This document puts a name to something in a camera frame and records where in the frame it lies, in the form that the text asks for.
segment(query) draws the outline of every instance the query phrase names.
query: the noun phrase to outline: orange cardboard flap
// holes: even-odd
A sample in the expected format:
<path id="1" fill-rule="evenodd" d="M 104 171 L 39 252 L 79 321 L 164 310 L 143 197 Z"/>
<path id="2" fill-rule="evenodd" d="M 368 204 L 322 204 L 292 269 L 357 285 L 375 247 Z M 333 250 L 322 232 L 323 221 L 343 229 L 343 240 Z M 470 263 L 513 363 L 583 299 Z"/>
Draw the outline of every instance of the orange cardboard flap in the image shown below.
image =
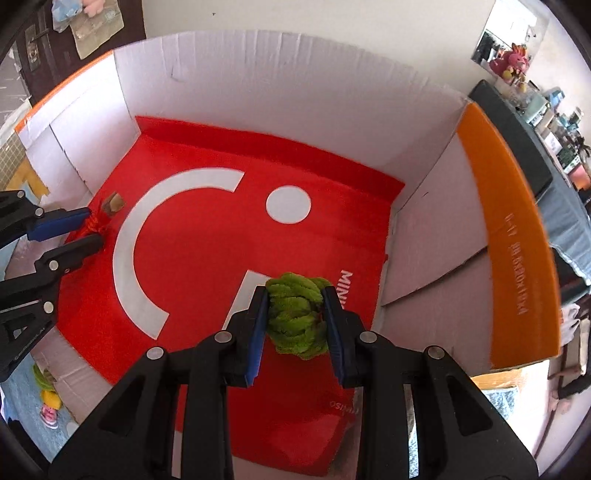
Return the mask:
<path id="1" fill-rule="evenodd" d="M 477 104 L 466 108 L 457 132 L 474 172 L 488 231 L 492 368 L 556 356 L 558 281 L 533 195 L 511 150 Z"/>

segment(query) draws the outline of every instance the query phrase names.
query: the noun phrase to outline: green toy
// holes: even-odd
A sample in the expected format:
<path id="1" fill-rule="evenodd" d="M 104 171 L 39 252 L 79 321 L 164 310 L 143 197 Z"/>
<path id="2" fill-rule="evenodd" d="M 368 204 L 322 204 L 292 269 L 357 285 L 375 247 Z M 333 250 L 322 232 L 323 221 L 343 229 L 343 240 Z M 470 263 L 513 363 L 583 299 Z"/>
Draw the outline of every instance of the green toy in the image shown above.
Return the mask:
<path id="1" fill-rule="evenodd" d="M 320 290 L 329 285 L 325 278 L 306 278 L 295 273 L 267 281 L 271 299 L 267 334 L 277 353 L 309 360 L 328 351 Z"/>
<path id="2" fill-rule="evenodd" d="M 49 370 L 45 370 L 41 372 L 37 364 L 33 364 L 33 376 L 35 378 L 35 383 L 37 386 L 43 391 L 55 392 L 55 388 L 53 386 L 53 377 L 49 373 Z"/>

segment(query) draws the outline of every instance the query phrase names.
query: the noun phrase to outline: mirror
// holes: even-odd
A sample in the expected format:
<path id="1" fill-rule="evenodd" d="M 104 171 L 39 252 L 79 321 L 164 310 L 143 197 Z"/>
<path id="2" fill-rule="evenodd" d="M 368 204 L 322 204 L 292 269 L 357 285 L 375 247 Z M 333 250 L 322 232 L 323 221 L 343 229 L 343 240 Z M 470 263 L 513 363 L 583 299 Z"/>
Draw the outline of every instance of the mirror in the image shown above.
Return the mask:
<path id="1" fill-rule="evenodd" d="M 476 45 L 472 60 L 490 71 L 488 63 L 510 51 L 512 44 L 525 46 L 529 62 L 534 58 L 548 27 L 544 18 L 529 0 L 496 0 L 484 31 Z"/>

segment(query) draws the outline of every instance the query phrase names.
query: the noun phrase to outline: white curved stripe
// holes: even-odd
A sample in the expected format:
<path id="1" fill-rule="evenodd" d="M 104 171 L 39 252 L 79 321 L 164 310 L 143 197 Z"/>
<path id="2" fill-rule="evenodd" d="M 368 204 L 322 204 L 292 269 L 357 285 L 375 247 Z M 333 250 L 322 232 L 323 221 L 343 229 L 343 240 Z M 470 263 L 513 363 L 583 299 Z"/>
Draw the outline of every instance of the white curved stripe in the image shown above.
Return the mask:
<path id="1" fill-rule="evenodd" d="M 162 331 L 168 312 L 146 296 L 135 275 L 135 243 L 144 222 L 158 205 L 177 193 L 204 188 L 234 192 L 243 176 L 243 171 L 231 168 L 196 168 L 177 173 L 149 189 L 121 225 L 113 252 L 113 279 L 117 297 L 129 319 L 154 340 Z"/>

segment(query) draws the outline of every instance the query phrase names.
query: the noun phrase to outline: metal screw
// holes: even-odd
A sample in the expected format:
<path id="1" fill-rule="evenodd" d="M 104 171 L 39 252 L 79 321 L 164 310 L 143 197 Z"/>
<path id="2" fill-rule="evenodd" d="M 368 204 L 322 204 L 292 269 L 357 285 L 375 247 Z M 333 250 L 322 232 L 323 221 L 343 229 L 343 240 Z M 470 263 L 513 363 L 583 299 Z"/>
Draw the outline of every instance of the metal screw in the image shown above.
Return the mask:
<path id="1" fill-rule="evenodd" d="M 232 334 L 227 330 L 222 330 L 221 332 L 216 333 L 213 338 L 217 343 L 228 343 L 232 340 Z"/>
<path id="2" fill-rule="evenodd" d="M 359 340 L 361 340 L 363 343 L 374 343 L 377 339 L 378 336 L 369 330 L 359 334 Z"/>
<path id="3" fill-rule="evenodd" d="M 445 356 L 445 351 L 440 346 L 430 346 L 427 350 L 428 355 L 435 360 L 441 360 Z"/>
<path id="4" fill-rule="evenodd" d="M 150 350 L 146 352 L 146 356 L 150 360 L 158 360 L 158 358 L 162 358 L 164 355 L 164 350 L 162 350 L 159 346 L 153 346 Z"/>

